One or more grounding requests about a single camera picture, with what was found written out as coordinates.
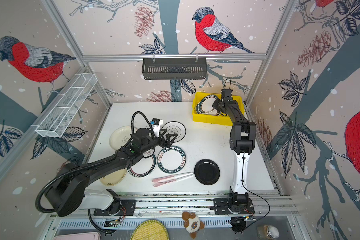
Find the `black mounting plate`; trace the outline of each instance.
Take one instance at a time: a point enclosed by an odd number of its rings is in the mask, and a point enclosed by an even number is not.
[[[136,200],[120,200],[120,206],[125,207],[127,210],[126,216],[133,216],[133,213],[135,211],[136,206]],[[112,217],[108,214],[107,210],[101,210],[101,209],[95,209],[95,212],[93,213],[95,217]],[[124,211],[120,209],[115,216],[122,216],[124,215]]]
[[[232,209],[229,209],[228,200],[216,198],[213,199],[214,210],[216,215],[226,215],[226,214],[254,214],[254,208],[252,200],[248,199],[248,204],[233,205]]]

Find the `yellow plastic bin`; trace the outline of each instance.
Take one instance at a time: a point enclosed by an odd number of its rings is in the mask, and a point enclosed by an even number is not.
[[[192,104],[193,120],[195,122],[206,122],[206,123],[232,126],[231,119],[228,116],[226,116],[226,117],[224,117],[222,115],[211,116],[211,115],[196,113],[196,109],[195,109],[196,104],[198,104],[203,98],[205,98],[207,95],[210,95],[210,94],[214,94],[221,99],[221,94],[216,94],[216,93],[199,93],[199,92],[197,92],[195,94],[195,98],[193,99],[193,104]],[[244,114],[244,105],[243,105],[243,100],[241,99],[241,97],[232,96],[232,98],[237,101],[237,103],[239,104],[240,111]]]

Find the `plush dog toy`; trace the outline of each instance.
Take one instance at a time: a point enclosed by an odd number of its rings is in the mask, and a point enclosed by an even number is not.
[[[183,212],[182,219],[184,220],[185,229],[189,232],[189,235],[195,239],[196,232],[204,228],[204,223],[200,221],[194,212]]]

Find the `bird head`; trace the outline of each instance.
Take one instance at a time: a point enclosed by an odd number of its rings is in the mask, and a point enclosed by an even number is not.
[[[192,17],[192,20],[195,20],[197,23],[200,23],[202,21],[202,19],[206,16],[206,15],[214,15],[215,13],[213,12],[212,8],[210,7],[201,7],[198,10],[196,10],[195,14]]]
[[[8,59],[9,61],[13,61],[14,57],[12,54],[12,47],[18,43],[19,40],[12,36],[5,36],[0,38],[0,60],[3,61]]]

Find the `white wire mesh basket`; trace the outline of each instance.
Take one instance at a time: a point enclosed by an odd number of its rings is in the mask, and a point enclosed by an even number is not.
[[[75,82],[62,94],[62,98],[41,122],[36,132],[42,137],[61,137],[96,83],[95,74],[78,74]]]

